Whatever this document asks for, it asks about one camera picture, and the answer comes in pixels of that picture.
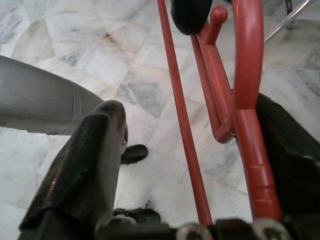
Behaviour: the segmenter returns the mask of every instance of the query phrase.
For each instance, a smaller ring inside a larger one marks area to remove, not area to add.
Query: marble floor
[[[293,6],[300,0],[292,0]],[[234,76],[232,9],[217,46],[230,82]],[[286,14],[284,0],[263,0],[264,32]],[[235,141],[212,136],[190,38],[171,22],[172,35],[206,193],[214,219],[251,220]],[[178,128],[155,0],[1,0],[0,55],[69,79],[104,100],[121,101],[129,145],[149,156],[121,166],[115,207],[155,208],[164,222],[197,221]],[[264,49],[260,91],[280,103],[320,141],[320,1]],[[0,128],[0,239],[18,226],[67,136]]]

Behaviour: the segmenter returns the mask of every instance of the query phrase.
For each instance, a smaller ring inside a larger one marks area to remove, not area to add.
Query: red bar
[[[221,143],[226,143],[230,141],[234,137],[234,135],[230,134],[228,132],[228,129],[222,126],[220,122],[219,114],[217,111],[216,102],[214,98],[214,93],[211,88],[211,84],[210,84],[210,80],[209,80],[209,76],[206,68],[206,63],[204,61],[204,57],[201,52],[198,38],[196,36],[191,36],[191,42],[193,46],[196,64],[198,66],[198,71],[200,75],[206,107],[208,109],[212,134],[217,141]]]
[[[232,0],[235,24],[234,110],[255,109],[264,54],[261,0]]]
[[[222,24],[228,18],[228,11],[223,6],[216,6],[210,14],[210,25],[206,36],[206,44],[216,44]]]
[[[197,36],[210,79],[216,109],[222,125],[226,127],[232,109],[232,92],[217,46],[206,44],[208,30],[209,24],[206,22]]]
[[[184,93],[181,85],[180,74],[177,64],[174,42],[172,39],[170,24],[168,20],[166,3],[165,0],[157,0],[157,3],[164,38],[165,52],[171,77],[175,107],[182,136],[184,153],[189,169],[198,219],[201,224],[210,225],[212,224],[212,218],[210,215],[206,191],[202,180],[196,148],[190,128]]]
[[[237,110],[234,125],[252,216],[280,220],[281,207],[256,110]]]

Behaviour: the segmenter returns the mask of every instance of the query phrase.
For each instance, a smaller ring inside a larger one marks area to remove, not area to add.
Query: red metal rod
[[[261,0],[233,0],[235,25],[234,110],[255,109],[264,54]]]
[[[210,225],[212,224],[212,218],[198,163],[196,148],[190,128],[184,93],[180,80],[174,42],[170,30],[166,3],[165,0],[157,0],[157,3],[164,38],[165,52],[171,77],[175,107],[182,136],[184,153],[189,169],[198,219],[201,224]]]
[[[255,109],[234,113],[234,125],[242,156],[253,218],[282,218],[276,186]]]
[[[232,92],[217,46],[206,44],[208,30],[209,24],[206,22],[197,36],[214,93],[216,109],[222,125],[225,125],[231,113]]]
[[[198,67],[203,95],[206,103],[206,107],[208,109],[210,124],[212,134],[215,139],[220,140],[222,143],[228,142],[234,136],[232,134],[228,134],[228,130],[222,126],[219,114],[216,107],[216,102],[214,98],[214,93],[210,84],[206,63],[204,61],[204,57],[201,52],[201,48],[199,45],[199,41],[197,36],[191,36],[191,42],[193,46],[194,56],[196,60],[196,64]]]
[[[222,24],[228,18],[228,11],[223,6],[216,6],[210,14],[209,30],[206,36],[206,44],[216,44]]]

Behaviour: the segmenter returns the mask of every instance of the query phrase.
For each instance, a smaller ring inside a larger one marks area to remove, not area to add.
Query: gray metal tube
[[[286,16],[281,22],[279,22],[272,32],[264,39],[264,44],[267,44],[275,35],[277,35],[286,25],[288,25],[293,19],[299,16],[302,11],[309,6],[314,0],[305,0],[298,5],[292,12]]]
[[[0,56],[0,127],[71,135],[102,102],[74,82]]]

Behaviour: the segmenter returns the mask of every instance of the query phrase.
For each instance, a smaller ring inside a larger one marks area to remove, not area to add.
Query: black plastic part
[[[171,15],[175,26],[185,35],[200,32],[205,24],[212,0],[171,0]]]
[[[218,240],[258,240],[251,226],[239,219],[217,220],[214,237]]]
[[[293,239],[320,239],[320,213],[294,215],[285,225],[291,232]]]
[[[94,232],[67,216],[47,210],[37,228],[26,228],[18,240],[93,240]]]
[[[292,2],[291,0],[285,0],[286,14],[289,15],[292,12]]]
[[[112,217],[126,114],[106,101],[88,115],[54,159],[20,230],[39,229],[48,210],[94,230]]]
[[[161,222],[159,213],[150,208],[137,208],[133,210],[118,208],[113,210],[112,215],[124,215],[126,217],[131,217],[137,224],[157,224]]]
[[[138,144],[129,146],[125,152],[121,155],[121,164],[134,164],[143,159],[148,155],[148,149],[146,146]]]
[[[167,224],[117,224],[100,227],[99,240],[174,240],[175,230]]]
[[[279,104],[256,106],[276,191],[285,213],[320,212],[320,144]]]

